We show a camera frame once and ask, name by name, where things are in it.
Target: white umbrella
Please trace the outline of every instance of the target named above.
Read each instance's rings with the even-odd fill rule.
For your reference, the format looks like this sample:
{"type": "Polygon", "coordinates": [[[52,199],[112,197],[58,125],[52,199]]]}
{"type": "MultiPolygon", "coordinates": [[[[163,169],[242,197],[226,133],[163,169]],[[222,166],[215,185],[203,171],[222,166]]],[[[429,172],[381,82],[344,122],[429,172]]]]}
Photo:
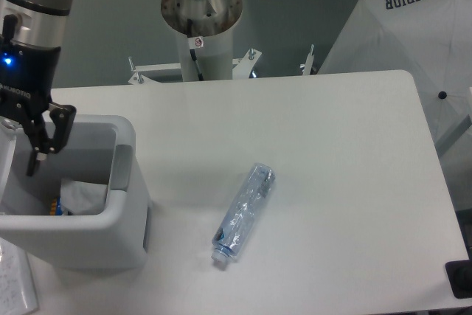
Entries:
{"type": "MultiPolygon", "coordinates": [[[[359,0],[319,73],[412,73],[437,141],[469,112],[471,57],[472,0],[359,0]]],[[[441,163],[455,207],[472,206],[471,130],[441,163]]]]}

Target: bottle cap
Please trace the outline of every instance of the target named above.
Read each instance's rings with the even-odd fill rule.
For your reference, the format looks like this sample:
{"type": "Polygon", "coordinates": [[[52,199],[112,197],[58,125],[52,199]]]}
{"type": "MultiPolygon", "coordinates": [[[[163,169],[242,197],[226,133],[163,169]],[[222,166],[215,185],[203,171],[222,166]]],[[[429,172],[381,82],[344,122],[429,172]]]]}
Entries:
{"type": "Polygon", "coordinates": [[[229,256],[227,254],[225,254],[224,252],[222,252],[221,250],[215,249],[215,251],[213,251],[212,259],[216,262],[221,262],[223,264],[227,264],[228,263],[228,258],[229,258],[229,256]]]}

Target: warning sticker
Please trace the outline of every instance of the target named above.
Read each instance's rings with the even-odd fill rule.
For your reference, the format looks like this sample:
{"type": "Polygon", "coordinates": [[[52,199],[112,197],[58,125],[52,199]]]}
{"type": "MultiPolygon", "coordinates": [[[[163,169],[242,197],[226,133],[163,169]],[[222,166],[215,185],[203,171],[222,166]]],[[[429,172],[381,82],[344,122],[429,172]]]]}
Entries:
{"type": "Polygon", "coordinates": [[[189,38],[190,49],[204,48],[205,42],[203,37],[189,38]]]}

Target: white trash bin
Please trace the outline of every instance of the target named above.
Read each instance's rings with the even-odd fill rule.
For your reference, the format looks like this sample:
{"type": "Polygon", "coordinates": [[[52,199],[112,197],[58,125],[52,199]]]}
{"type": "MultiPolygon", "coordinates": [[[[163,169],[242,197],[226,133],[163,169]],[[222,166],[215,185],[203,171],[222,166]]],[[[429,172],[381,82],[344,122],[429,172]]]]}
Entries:
{"type": "Polygon", "coordinates": [[[68,145],[41,162],[33,177],[26,176],[27,136],[1,128],[0,212],[5,215],[0,215],[0,238],[65,268],[122,269],[145,262],[150,196],[129,121],[77,116],[68,145]],[[50,215],[62,178],[108,185],[103,212],[50,215]]]}

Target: metal bracket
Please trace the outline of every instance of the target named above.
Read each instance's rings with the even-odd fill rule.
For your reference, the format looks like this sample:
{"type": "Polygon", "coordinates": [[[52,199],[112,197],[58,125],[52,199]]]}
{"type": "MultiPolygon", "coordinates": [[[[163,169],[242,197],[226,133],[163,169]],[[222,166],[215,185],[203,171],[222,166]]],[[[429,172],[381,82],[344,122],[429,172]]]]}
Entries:
{"type": "Polygon", "coordinates": [[[315,45],[312,44],[308,53],[305,64],[300,64],[302,76],[318,74],[319,68],[314,64],[315,61],[315,45]]]}
{"type": "MultiPolygon", "coordinates": [[[[256,49],[250,49],[243,58],[233,60],[233,79],[256,78],[257,73],[254,70],[255,65],[262,56],[262,52],[256,49]]],[[[181,74],[180,63],[156,64],[151,66],[134,66],[132,57],[128,58],[131,67],[132,76],[128,81],[133,85],[160,82],[151,80],[146,75],[152,77],[169,77],[181,74]]]]}

